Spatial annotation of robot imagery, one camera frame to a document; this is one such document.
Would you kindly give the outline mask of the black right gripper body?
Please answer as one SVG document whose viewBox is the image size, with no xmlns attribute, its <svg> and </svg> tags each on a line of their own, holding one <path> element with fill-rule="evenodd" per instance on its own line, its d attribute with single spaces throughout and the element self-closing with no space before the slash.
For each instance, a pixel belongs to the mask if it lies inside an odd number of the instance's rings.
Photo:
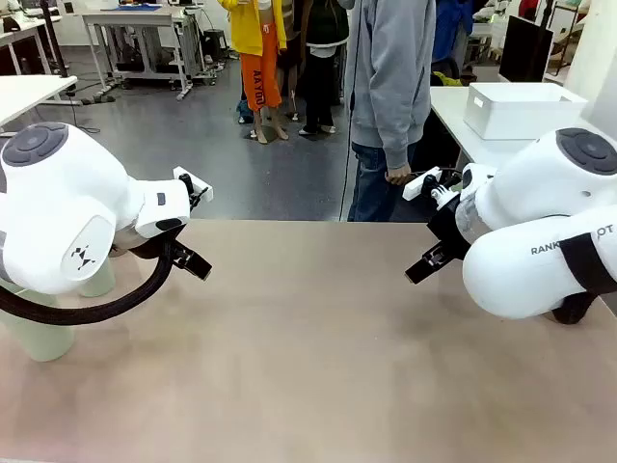
<svg viewBox="0 0 617 463">
<path fill-rule="evenodd" d="M 455 196 L 441 207 L 428 222 L 427 227 L 438 239 L 438 244 L 431 250 L 437 261 L 463 259 L 470 244 L 463 237 L 456 223 L 456 210 L 460 197 Z"/>
</svg>

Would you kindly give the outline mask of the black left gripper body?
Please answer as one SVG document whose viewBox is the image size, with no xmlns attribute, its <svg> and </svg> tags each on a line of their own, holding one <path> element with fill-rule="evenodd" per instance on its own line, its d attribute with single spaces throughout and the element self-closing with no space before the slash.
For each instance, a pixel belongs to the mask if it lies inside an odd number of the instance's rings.
<svg viewBox="0 0 617 463">
<path fill-rule="evenodd" d="M 162 259 L 172 264 L 187 263 L 187 248 L 173 234 L 159 234 L 142 245 L 143 259 Z"/>
</svg>

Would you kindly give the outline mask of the person's right hand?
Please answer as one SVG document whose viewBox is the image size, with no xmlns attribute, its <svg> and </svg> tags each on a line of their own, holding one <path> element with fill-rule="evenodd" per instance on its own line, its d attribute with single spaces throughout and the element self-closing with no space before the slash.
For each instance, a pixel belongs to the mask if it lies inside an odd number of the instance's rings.
<svg viewBox="0 0 617 463">
<path fill-rule="evenodd" d="M 404 186 L 412 177 L 411 167 L 408 163 L 396 169 L 388 169 L 385 179 L 388 183 L 397 186 Z"/>
</svg>

